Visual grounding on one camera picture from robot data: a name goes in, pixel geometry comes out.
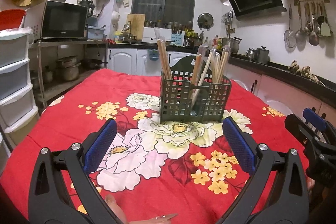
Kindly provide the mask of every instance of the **flower center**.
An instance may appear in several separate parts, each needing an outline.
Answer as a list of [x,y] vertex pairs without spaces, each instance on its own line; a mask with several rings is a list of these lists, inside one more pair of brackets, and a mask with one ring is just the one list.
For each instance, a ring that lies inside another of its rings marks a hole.
[[128,145],[119,145],[119,146],[116,146],[115,148],[111,148],[110,151],[108,152],[108,155],[111,156],[112,154],[122,153],[126,151],[127,149],[129,149]]
[[173,131],[174,133],[183,133],[187,130],[187,125],[184,123],[174,123],[173,124]]

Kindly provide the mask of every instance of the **red tablecloth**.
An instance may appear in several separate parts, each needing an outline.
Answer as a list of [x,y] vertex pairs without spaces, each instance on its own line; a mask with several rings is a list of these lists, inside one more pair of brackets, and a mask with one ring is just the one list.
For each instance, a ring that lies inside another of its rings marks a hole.
[[[129,221],[178,213],[172,223],[215,223],[249,175],[237,163],[220,123],[159,124],[159,96],[159,77],[99,70],[46,109],[13,151],[1,185],[27,217],[31,174],[41,148],[67,149],[113,117],[118,134],[90,175],[100,194],[112,193]],[[226,110],[224,116],[232,116],[257,143],[281,152],[296,148],[303,167],[308,166],[302,146],[284,127],[284,115],[234,81]],[[76,208],[83,211],[66,172],[64,179]],[[255,211],[264,205],[270,187],[271,180]]]

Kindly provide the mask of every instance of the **silver screw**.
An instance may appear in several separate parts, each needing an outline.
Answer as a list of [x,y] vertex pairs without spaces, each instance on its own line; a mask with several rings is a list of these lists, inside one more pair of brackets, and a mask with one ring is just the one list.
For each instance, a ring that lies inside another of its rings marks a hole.
[[79,143],[74,143],[74,144],[71,146],[71,149],[72,149],[72,150],[78,150],[80,147],[81,147],[81,145],[80,145]]
[[266,151],[266,150],[268,149],[267,145],[264,144],[264,143],[261,143],[261,144],[259,145],[259,148],[260,148],[260,150],[263,150],[263,151]]
[[41,149],[41,154],[45,154],[45,153],[47,153],[47,152],[48,152],[48,148],[45,147],[45,148],[42,148],[42,149]]
[[292,149],[291,149],[291,153],[292,153],[293,155],[297,155],[297,150],[294,149],[294,148],[292,148]]

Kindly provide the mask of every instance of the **black cabinet handle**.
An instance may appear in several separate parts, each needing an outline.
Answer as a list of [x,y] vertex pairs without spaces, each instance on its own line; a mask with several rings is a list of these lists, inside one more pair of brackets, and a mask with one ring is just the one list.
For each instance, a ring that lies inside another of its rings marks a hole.
[[252,84],[251,93],[253,93],[254,86],[257,85],[257,83],[258,83],[258,80],[255,80],[254,83]]

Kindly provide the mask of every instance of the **countertop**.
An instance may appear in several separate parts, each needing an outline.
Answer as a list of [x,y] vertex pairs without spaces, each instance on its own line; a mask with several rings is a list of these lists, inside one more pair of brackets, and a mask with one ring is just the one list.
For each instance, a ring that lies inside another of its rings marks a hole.
[[[109,48],[136,48],[136,49],[157,49],[156,44],[151,43],[119,43],[119,44],[109,44]],[[167,46],[167,51],[172,52],[187,52],[196,54],[198,47],[194,49],[184,48],[184,47],[175,47],[175,46]],[[287,83],[299,90],[307,92],[308,94],[314,96],[315,98],[325,102],[326,104],[330,105],[331,107],[336,109],[336,83],[333,83],[327,79],[324,79],[317,75],[319,80],[325,84],[323,86],[319,83],[313,82],[307,78],[304,78],[299,75],[295,75],[290,73],[287,70],[288,66],[272,63],[269,62],[267,65],[249,61],[245,55],[241,54],[231,54],[229,59],[229,63],[252,71],[254,73],[260,75],[267,75],[277,80],[280,80],[284,83]]]

